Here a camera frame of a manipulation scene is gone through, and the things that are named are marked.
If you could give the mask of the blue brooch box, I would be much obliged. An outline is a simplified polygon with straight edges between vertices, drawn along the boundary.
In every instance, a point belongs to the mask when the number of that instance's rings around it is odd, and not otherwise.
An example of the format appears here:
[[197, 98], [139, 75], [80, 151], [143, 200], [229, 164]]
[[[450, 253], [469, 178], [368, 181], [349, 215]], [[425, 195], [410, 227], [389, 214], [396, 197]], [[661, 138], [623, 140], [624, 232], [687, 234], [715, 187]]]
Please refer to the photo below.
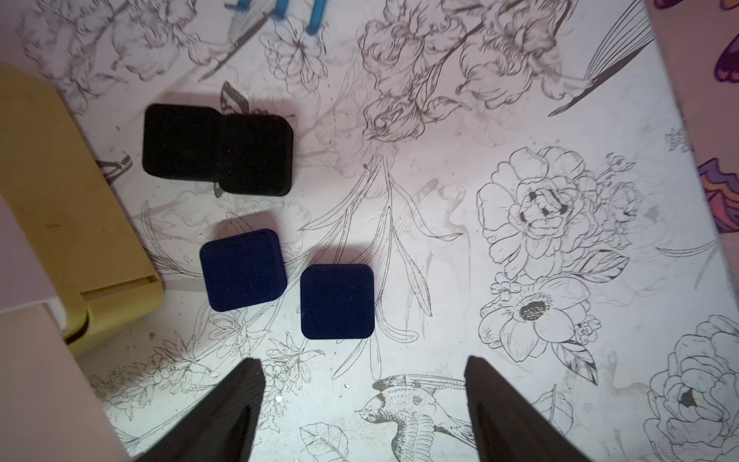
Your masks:
[[199, 258], [209, 304], [219, 313], [278, 300], [287, 289], [280, 242], [271, 229], [204, 244]]
[[375, 275], [363, 264], [311, 265], [300, 277], [301, 331], [309, 340], [367, 339], [375, 332]]

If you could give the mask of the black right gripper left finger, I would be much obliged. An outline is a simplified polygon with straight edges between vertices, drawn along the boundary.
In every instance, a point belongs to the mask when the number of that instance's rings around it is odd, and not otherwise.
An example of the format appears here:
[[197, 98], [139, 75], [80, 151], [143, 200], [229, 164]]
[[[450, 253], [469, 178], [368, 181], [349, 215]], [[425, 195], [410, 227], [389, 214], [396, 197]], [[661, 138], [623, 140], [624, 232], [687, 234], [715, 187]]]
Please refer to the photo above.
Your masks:
[[248, 461], [266, 378], [261, 361], [246, 358], [140, 461]]

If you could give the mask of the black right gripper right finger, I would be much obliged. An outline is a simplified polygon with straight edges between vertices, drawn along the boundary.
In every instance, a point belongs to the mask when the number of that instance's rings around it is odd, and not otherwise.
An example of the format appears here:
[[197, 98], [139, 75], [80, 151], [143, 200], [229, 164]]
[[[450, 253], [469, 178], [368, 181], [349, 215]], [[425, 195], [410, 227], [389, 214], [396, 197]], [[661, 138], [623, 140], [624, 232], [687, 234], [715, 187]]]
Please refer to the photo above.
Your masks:
[[468, 358], [465, 381], [481, 461], [588, 460], [485, 359]]

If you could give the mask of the green drawer cabinet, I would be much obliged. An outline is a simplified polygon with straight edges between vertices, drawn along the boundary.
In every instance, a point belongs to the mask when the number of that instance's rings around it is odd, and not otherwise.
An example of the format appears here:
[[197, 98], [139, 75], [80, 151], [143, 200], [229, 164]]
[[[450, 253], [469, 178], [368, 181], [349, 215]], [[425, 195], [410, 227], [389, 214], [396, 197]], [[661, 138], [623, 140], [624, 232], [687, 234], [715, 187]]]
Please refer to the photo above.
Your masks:
[[125, 461], [76, 356], [164, 289], [67, 106], [1, 67], [1, 457]]

